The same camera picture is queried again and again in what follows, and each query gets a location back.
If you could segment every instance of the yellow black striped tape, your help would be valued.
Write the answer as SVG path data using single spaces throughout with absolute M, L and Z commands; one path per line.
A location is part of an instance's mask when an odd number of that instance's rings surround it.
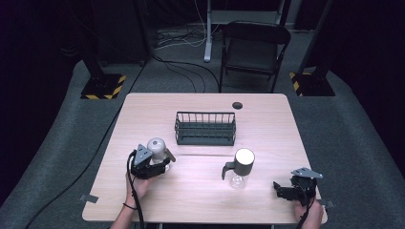
M 122 85 L 124 84 L 125 79 L 126 79 L 125 75 L 123 75 L 119 79 L 117 86 L 114 89 L 112 94 L 83 94 L 81 96 L 81 98 L 84 98 L 84 99 L 113 99 L 113 98 L 116 98 L 116 97 L 118 97 L 118 94 L 122 89 Z
M 292 81 L 292 86 L 294 87 L 294 91 L 297 93 L 298 96 L 303 96 L 302 90 L 300 88 L 300 84 L 297 81 L 295 73 L 289 73 L 289 77 Z

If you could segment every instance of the black wristband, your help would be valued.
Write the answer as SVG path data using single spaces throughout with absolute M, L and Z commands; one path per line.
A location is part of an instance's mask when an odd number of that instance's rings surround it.
M 122 203 L 122 204 L 123 204 L 125 207 L 131 208 L 131 209 L 134 210 L 134 211 L 138 210 L 138 208 L 131 207 L 130 205 L 128 205 L 128 204 L 126 204 L 126 203 Z

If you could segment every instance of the black wire basket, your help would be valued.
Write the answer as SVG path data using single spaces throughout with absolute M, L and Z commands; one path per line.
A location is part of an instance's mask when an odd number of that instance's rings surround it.
M 233 146 L 235 113 L 177 112 L 175 131 L 178 145 Z

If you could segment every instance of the gray floor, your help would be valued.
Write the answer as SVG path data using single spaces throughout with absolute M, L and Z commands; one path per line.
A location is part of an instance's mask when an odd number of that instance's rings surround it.
M 328 81 L 336 96 L 296 96 L 288 74 L 297 71 L 312 33 L 291 34 L 292 40 L 275 91 L 287 95 L 311 167 L 325 177 L 319 181 L 322 197 L 336 205 L 329 210 L 329 221 L 323 228 L 405 228 L 404 179 L 351 89 L 336 75 L 329 73 Z M 155 54 L 165 60 L 203 65 L 219 77 L 220 41 L 214 42 L 210 63 L 203 63 L 203 51 L 204 46 L 194 48 L 183 45 L 164 48 L 155 51 Z M 31 228 L 107 228 L 111 222 L 83 220 L 84 202 L 77 198 L 90 193 L 112 132 L 109 126 L 125 95 L 129 92 L 218 91 L 216 81 L 209 72 L 194 66 L 181 66 L 198 74 L 171 67 L 187 77 L 173 73 L 154 59 L 143 70 L 138 65 L 108 66 L 103 69 L 106 73 L 127 75 L 118 98 L 82 100 L 79 99 L 80 93 L 89 74 L 84 64 L 78 63 L 52 129 L 1 207 L 0 228 L 24 228 L 45 203 L 79 176 L 95 154 L 84 175 L 48 206 Z M 224 93 L 256 92 L 224 88 Z

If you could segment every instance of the black chair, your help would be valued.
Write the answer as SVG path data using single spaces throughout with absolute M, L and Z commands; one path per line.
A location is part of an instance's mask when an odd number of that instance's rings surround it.
M 268 75 L 267 83 L 274 75 L 269 91 L 273 93 L 291 38 L 289 31 L 277 24 L 235 21 L 227 24 L 223 33 L 220 93 L 224 70 L 226 74 L 230 70 Z

